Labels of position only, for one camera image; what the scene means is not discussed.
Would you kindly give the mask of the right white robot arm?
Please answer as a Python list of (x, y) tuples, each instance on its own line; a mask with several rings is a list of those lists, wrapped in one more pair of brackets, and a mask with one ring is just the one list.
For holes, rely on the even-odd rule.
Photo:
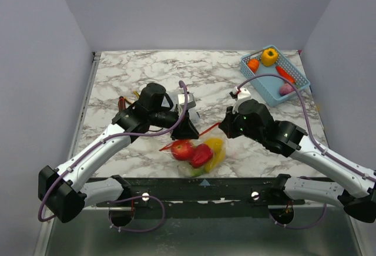
[(324, 148), (294, 123), (274, 120), (264, 104), (250, 99), (229, 106), (219, 128), (230, 139), (247, 137), (268, 151), (300, 161), (330, 179), (305, 181), (286, 176), (284, 184), (270, 190), (275, 203), (312, 200), (339, 206), (358, 221), (375, 221), (375, 171)]

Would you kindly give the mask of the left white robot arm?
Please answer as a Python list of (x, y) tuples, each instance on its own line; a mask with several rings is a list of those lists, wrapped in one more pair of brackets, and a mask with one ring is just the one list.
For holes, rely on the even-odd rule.
[(68, 223), (88, 206), (114, 202), (124, 206), (129, 202), (130, 191), (120, 177), (111, 177), (89, 184), (92, 174), (112, 156), (131, 145), (140, 137), (156, 137), (169, 133), (173, 139), (196, 139), (198, 131), (189, 118), (189, 93), (184, 81), (183, 103), (164, 107), (169, 98), (164, 86), (149, 83), (142, 89), (140, 98), (119, 111), (111, 124), (88, 147), (70, 160), (53, 169), (45, 166), (38, 174), (38, 198), (41, 201), (38, 220), (44, 208), (62, 223)]

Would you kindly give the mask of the yellow toy lemon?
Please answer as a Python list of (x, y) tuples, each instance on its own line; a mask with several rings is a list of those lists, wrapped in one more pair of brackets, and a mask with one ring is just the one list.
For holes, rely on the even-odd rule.
[(210, 137), (204, 141), (204, 144), (211, 148), (214, 153), (219, 153), (223, 148), (224, 141), (219, 137)]

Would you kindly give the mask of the red toy bell pepper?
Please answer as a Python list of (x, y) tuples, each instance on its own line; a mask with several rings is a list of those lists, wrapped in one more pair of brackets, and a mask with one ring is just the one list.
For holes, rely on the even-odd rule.
[(206, 144), (198, 145), (193, 152), (190, 165), (197, 169), (206, 164), (213, 157), (213, 151)]

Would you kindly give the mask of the blue plastic basket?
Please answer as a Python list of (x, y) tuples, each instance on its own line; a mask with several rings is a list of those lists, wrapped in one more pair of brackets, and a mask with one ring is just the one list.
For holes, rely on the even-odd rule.
[[(261, 62), (261, 56), (262, 53), (268, 49), (274, 49), (277, 53), (278, 58), (276, 59), (276, 62), (271, 66), (264, 66)], [(257, 59), (259, 61), (259, 66), (255, 73), (248, 66), (249, 61), (252, 59)], [(310, 81), (306, 78), (306, 76), (302, 72), (300, 72), (296, 68), (296, 66), (274, 45), (268, 45), (257, 53), (249, 53), (248, 55), (241, 57), (240, 61), (240, 71), (246, 79), (268, 73), (280, 76), (278, 70), (276, 69), (277, 66), (281, 67), (289, 76), (294, 79), (294, 86), (298, 89), (299, 92), (302, 92), (304, 89), (310, 87)], [(296, 95), (295, 92), (291, 92), (287, 95), (282, 96), (279, 93), (279, 90), (282, 85), (285, 84), (285, 81), (272, 76), (266, 76), (251, 80), (249, 84), (251, 84), (255, 88), (255, 90), (270, 107), (275, 107), (280, 103), (290, 100)]]

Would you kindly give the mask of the red toy apple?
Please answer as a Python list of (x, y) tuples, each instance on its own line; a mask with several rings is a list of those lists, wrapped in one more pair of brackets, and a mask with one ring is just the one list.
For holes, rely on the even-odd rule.
[(195, 146), (190, 140), (178, 140), (171, 146), (171, 154), (178, 161), (189, 161), (194, 155)]

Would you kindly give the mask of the clear zip top bag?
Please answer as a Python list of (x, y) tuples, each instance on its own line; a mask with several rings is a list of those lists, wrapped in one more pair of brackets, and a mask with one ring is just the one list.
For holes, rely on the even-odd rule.
[(215, 123), (198, 139), (175, 140), (159, 149), (171, 156), (183, 177), (209, 174), (226, 158), (227, 137)]

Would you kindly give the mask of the yellow toy corn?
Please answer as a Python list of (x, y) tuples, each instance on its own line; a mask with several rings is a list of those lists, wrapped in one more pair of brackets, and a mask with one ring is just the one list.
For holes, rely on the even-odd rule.
[(214, 156), (204, 165), (206, 173), (215, 169), (226, 158), (226, 150), (222, 149), (220, 152), (214, 154)]

